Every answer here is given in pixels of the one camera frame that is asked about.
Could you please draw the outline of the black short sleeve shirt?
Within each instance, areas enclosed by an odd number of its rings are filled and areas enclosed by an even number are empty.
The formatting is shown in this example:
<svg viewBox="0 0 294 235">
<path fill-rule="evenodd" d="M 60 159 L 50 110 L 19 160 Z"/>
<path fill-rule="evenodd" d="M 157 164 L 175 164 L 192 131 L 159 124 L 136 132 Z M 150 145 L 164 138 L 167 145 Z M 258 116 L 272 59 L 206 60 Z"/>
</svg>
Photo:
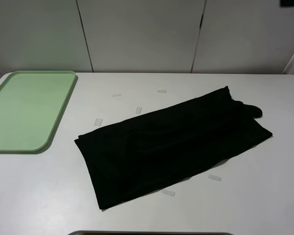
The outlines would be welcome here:
<svg viewBox="0 0 294 235">
<path fill-rule="evenodd" d="M 262 110 L 228 87 L 80 135 L 98 206 L 118 204 L 205 172 L 272 137 Z"/>
</svg>

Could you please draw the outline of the light green plastic tray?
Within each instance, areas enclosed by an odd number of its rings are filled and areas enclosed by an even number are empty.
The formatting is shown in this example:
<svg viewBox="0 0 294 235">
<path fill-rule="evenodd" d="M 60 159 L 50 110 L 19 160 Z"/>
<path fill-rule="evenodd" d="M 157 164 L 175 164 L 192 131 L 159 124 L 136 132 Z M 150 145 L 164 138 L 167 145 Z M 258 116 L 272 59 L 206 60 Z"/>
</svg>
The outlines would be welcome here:
<svg viewBox="0 0 294 235">
<path fill-rule="evenodd" d="M 34 153 L 50 142 L 74 89 L 73 71 L 16 71 L 0 84 L 0 153 Z"/>
</svg>

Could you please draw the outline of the clear tape strip middle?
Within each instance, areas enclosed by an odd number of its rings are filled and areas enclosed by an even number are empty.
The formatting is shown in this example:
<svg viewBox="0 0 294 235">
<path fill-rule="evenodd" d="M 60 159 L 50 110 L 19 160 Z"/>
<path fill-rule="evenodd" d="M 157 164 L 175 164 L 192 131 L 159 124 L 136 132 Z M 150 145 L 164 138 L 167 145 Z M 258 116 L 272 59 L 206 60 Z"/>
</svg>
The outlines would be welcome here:
<svg viewBox="0 0 294 235">
<path fill-rule="evenodd" d="M 142 111 L 142 107 L 137 107 L 137 108 L 136 108 L 136 114 L 140 114 L 141 111 Z"/>
</svg>

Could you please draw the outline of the clear tape strip left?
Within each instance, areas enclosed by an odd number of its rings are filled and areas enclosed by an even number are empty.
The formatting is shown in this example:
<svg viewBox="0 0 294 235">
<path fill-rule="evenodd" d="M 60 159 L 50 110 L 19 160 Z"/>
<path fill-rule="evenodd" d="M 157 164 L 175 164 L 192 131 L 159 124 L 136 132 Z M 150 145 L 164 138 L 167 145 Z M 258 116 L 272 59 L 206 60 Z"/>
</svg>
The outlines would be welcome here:
<svg viewBox="0 0 294 235">
<path fill-rule="evenodd" d="M 95 123 L 94 123 L 94 126 L 101 126 L 102 121 L 103 121 L 103 119 L 97 118 Z"/>
</svg>

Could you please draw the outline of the clear tape strip near centre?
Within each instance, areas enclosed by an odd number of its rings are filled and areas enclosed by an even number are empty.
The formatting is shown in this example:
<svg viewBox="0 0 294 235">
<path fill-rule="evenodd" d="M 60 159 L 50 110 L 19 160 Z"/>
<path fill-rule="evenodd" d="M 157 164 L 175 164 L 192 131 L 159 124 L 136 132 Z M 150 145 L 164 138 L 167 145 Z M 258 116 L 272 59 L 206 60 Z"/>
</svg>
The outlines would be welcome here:
<svg viewBox="0 0 294 235">
<path fill-rule="evenodd" d="M 172 196 L 172 197 L 175 196 L 175 192 L 174 191 L 169 191 L 169 190 L 163 189 L 161 192 L 163 194 L 165 194 L 165 195 L 168 195 L 168 196 Z"/>
</svg>

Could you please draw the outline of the clear tape strip near right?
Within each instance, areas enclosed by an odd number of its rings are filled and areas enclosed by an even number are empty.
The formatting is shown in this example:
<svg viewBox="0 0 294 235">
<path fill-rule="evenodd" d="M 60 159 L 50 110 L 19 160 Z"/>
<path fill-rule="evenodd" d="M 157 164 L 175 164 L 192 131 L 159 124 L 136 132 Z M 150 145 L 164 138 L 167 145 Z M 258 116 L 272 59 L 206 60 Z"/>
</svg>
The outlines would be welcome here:
<svg viewBox="0 0 294 235">
<path fill-rule="evenodd" d="M 215 176 L 215 175 L 212 175 L 212 174 L 209 174 L 208 178 L 211 179 L 211 180 L 219 181 L 219 182 L 221 181 L 221 177 Z"/>
</svg>

